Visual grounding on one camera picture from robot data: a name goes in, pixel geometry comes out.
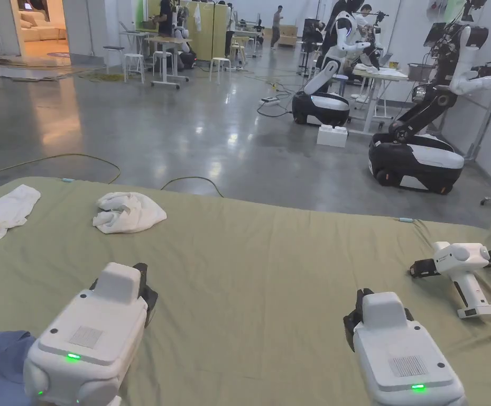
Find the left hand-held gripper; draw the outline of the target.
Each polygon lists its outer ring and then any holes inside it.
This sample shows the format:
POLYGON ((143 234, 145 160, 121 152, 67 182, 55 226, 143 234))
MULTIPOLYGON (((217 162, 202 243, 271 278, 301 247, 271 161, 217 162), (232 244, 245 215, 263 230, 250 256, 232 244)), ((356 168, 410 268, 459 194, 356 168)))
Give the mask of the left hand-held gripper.
POLYGON ((54 405, 120 405, 118 392, 153 315, 158 293, 144 263, 110 262, 29 348, 24 390, 54 405))

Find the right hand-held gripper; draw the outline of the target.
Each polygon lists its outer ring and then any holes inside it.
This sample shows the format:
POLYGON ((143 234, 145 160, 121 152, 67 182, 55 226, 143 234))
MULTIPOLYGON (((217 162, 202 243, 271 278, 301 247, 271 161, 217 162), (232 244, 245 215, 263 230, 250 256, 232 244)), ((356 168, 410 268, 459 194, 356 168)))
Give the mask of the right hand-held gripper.
POLYGON ((358 290, 343 323, 371 405, 467 405, 461 380, 394 292, 358 290))

